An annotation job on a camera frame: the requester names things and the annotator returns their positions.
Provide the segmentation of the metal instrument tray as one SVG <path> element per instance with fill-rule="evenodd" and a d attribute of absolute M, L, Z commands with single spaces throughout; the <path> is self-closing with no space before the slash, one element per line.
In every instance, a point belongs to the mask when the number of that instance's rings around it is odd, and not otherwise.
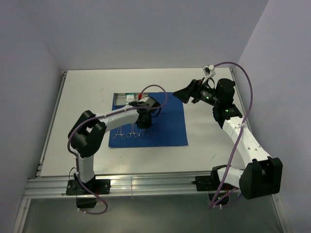
<path fill-rule="evenodd" d="M 126 102 L 126 95 L 127 93 L 114 93 L 113 96 L 113 104 L 115 106 L 123 106 L 123 105 L 127 105 L 130 102 Z M 139 93 L 134 93 L 135 94 L 135 101 L 138 101 L 138 96 Z"/>

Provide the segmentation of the steel surgical scissors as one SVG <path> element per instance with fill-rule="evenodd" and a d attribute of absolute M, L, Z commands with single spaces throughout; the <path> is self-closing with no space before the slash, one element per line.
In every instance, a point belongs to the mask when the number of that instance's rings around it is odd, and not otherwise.
<path fill-rule="evenodd" d="M 150 132 L 148 132 L 147 129 L 142 129 L 139 133 L 138 133 L 139 137 L 148 137 L 151 136 Z"/>

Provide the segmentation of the green white gauze packet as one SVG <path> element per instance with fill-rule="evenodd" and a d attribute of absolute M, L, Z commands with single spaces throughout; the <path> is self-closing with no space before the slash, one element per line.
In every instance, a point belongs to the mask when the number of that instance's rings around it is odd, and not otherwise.
<path fill-rule="evenodd" d="M 126 97 L 126 102 L 133 102 L 135 101 L 135 94 L 134 93 L 127 93 L 125 95 Z"/>

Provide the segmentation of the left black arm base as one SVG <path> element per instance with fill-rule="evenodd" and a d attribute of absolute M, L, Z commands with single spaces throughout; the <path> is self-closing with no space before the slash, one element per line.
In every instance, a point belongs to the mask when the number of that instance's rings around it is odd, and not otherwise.
<path fill-rule="evenodd" d="M 97 195 L 108 195 L 111 187 L 109 179 L 96 178 L 92 179 L 88 183 L 85 183 L 84 186 Z M 77 179 L 68 181 L 66 195 L 78 196 L 76 199 L 76 206 L 80 209 L 94 208 L 97 203 L 97 198 L 85 190 Z"/>

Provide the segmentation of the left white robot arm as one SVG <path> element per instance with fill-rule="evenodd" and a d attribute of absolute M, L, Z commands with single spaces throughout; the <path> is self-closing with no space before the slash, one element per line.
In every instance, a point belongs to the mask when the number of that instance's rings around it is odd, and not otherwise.
<path fill-rule="evenodd" d="M 104 135 L 118 127 L 135 124 L 139 129 L 152 125 L 152 114 L 161 105 L 153 97 L 134 101 L 108 114 L 98 116 L 84 111 L 68 134 L 67 149 L 76 159 L 78 180 L 84 184 L 95 179 L 94 155 L 101 147 Z"/>

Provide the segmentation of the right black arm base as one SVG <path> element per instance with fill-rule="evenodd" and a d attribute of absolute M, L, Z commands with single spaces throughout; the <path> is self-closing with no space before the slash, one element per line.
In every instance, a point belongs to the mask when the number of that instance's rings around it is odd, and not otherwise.
<path fill-rule="evenodd" d="M 196 186 L 198 192 L 216 191 L 221 183 L 216 170 L 212 170 L 209 175 L 196 176 L 195 180 L 191 182 Z"/>

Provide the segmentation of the blue surgical drape cloth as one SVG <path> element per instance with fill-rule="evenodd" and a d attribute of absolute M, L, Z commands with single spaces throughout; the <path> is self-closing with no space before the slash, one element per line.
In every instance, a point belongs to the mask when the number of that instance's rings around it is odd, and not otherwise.
<path fill-rule="evenodd" d="M 129 133 L 131 125 L 123 125 L 122 133 L 125 135 Z M 160 114 L 152 118 L 152 126 L 147 129 L 151 136 L 112 139 L 112 134 L 116 133 L 117 130 L 118 128 L 110 131 L 109 148 L 179 147 L 188 145 L 183 103 L 174 97 L 172 92 L 168 93 L 167 104 L 162 108 Z M 135 126 L 135 132 L 139 133 L 141 130 Z"/>

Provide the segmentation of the steel hemostat forceps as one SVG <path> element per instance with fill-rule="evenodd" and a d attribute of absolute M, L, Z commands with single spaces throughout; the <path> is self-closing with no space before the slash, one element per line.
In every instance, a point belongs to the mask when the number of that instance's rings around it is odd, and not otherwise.
<path fill-rule="evenodd" d="M 126 134 L 126 138 L 131 138 L 131 137 L 133 138 L 139 137 L 139 133 L 135 132 L 135 123 L 131 125 L 131 131 Z"/>

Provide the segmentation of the steel needle holder forceps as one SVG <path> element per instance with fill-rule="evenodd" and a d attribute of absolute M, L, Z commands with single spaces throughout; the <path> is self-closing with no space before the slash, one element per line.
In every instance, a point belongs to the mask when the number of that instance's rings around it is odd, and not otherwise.
<path fill-rule="evenodd" d="M 116 139 L 118 137 L 120 137 L 121 139 L 126 138 L 126 135 L 124 133 L 122 133 L 122 127 L 121 126 L 119 126 L 117 132 L 112 134 L 112 136 L 111 136 L 112 139 Z"/>

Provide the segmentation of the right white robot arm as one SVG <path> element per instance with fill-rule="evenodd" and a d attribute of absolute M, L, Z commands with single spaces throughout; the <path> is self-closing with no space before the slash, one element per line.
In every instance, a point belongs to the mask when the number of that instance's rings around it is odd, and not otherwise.
<path fill-rule="evenodd" d="M 173 95 L 183 103 L 203 101 L 213 108 L 213 117 L 220 128 L 235 143 L 234 149 L 242 156 L 243 170 L 222 165 L 213 167 L 206 183 L 210 188 L 218 188 L 221 183 L 240 189 L 242 195 L 250 200 L 280 191 L 283 164 L 279 158 L 267 153 L 246 126 L 242 114 L 233 103 L 235 82 L 222 78 L 215 88 L 192 80 L 191 83 Z"/>

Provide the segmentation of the aluminium extrusion rail frame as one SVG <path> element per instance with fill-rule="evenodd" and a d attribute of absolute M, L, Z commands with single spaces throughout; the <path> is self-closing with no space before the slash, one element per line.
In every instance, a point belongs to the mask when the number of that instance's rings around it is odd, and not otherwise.
<path fill-rule="evenodd" d="M 211 109 L 185 106 L 188 146 L 110 149 L 104 139 L 95 157 L 99 179 L 110 179 L 105 214 L 79 212 L 65 194 L 74 158 L 67 134 L 85 109 L 109 111 L 114 93 L 139 92 L 158 84 L 168 92 L 201 78 L 200 68 L 70 70 L 62 80 L 36 178 L 26 183 L 14 226 L 16 233 L 290 233 L 279 195 L 236 200 L 210 210 L 208 192 L 192 181 L 226 163 L 233 146 Z"/>

